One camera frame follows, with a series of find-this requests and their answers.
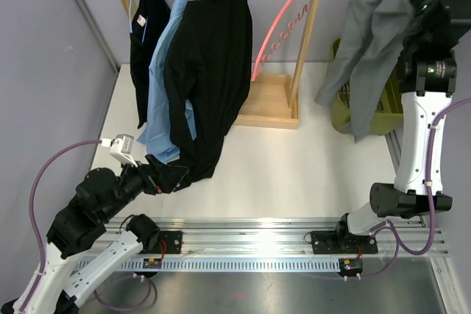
clothing tag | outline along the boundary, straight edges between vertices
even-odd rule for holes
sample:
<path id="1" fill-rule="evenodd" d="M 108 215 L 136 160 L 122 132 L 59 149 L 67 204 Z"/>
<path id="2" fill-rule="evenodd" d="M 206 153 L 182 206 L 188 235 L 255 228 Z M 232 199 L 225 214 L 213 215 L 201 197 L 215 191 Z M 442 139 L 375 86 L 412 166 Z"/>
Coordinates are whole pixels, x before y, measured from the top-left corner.
<path id="1" fill-rule="evenodd" d="M 138 16 L 138 24 L 140 24 L 141 27 L 144 27 L 144 25 L 146 24 L 146 19 L 142 15 Z"/>

gray garment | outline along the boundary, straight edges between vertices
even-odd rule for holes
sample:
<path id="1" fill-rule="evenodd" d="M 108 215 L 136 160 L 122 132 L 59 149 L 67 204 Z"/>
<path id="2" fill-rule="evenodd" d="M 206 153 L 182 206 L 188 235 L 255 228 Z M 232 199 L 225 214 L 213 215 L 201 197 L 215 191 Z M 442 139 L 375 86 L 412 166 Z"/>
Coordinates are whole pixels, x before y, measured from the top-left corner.
<path id="1" fill-rule="evenodd" d="M 350 79 L 351 129 L 355 141 L 369 134 L 378 101 L 403 49 L 414 15 L 409 0 L 351 0 L 336 58 L 316 103 L 329 105 Z"/>

pink hanger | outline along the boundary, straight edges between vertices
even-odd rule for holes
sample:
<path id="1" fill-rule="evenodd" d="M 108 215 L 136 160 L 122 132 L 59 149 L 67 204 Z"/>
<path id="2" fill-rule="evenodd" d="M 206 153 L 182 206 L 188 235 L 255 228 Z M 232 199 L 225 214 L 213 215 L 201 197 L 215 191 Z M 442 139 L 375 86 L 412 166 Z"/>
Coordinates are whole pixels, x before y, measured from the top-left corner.
<path id="1" fill-rule="evenodd" d="M 265 40 L 263 41 L 263 44 L 260 48 L 260 51 L 258 52 L 257 60 L 255 61 L 255 65 L 254 65 L 253 72 L 252 72 L 252 81 L 255 81 L 255 78 L 257 77 L 257 75 L 262 70 L 263 64 L 272 57 L 273 53 L 280 47 L 281 42 L 289 36 L 289 33 L 291 32 L 291 30 L 294 27 L 296 27 L 296 25 L 303 18 L 304 14 L 307 13 L 308 5 L 305 4 L 304 7 L 302 7 L 302 12 L 297 13 L 297 15 L 294 17 L 294 20 L 288 24 L 288 30 L 286 32 L 282 31 L 280 33 L 280 36 L 278 36 L 278 42 L 273 43 L 270 46 L 269 55 L 263 55 L 263 53 L 265 52 L 266 46 L 268 45 L 268 42 L 270 41 L 270 38 L 273 35 L 273 31 L 277 27 L 277 25 L 280 22 L 283 15 L 285 15 L 286 10 L 289 8 L 289 6 L 291 5 L 292 2 L 293 2 L 293 0 L 287 0 L 286 1 L 286 3 L 283 5 L 280 12 L 278 13 L 277 17 L 275 18 L 275 21 L 273 21 L 273 24 L 270 27 L 270 30 L 266 34 Z"/>

black sweater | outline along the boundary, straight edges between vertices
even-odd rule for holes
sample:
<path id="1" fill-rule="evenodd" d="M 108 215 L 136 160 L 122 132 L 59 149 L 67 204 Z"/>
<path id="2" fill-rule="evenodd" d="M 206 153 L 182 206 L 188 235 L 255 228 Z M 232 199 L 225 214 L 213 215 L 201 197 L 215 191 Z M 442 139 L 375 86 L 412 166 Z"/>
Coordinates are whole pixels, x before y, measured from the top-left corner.
<path id="1" fill-rule="evenodd" d="M 250 88 L 252 17 L 247 0 L 201 0 L 186 4 L 164 68 L 170 138 L 177 163 L 190 168 L 188 183 L 213 176 L 224 136 Z M 196 139 L 185 118 L 194 108 Z"/>
<path id="2" fill-rule="evenodd" d="M 155 46 L 169 19 L 170 8 L 165 0 L 139 0 L 138 11 L 132 19 L 130 66 L 138 104 L 138 128 L 147 122 L 149 65 Z"/>

yellow-green plastic basket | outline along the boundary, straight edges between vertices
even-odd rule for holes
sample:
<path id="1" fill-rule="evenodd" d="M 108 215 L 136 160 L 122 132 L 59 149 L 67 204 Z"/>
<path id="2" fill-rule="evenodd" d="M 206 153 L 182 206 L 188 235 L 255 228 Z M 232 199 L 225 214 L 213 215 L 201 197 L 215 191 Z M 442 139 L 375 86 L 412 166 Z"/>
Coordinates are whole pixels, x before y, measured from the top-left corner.
<path id="1" fill-rule="evenodd" d="M 335 58 L 340 40 L 332 44 L 332 59 Z M 350 131 L 342 127 L 350 122 L 350 84 L 347 82 L 337 93 L 336 98 L 330 105 L 330 117 L 335 130 L 342 134 L 349 134 Z M 392 132 L 403 121 L 403 106 L 400 103 L 399 79 L 396 69 L 386 83 L 381 94 L 378 108 L 371 121 L 371 135 L 386 135 Z"/>

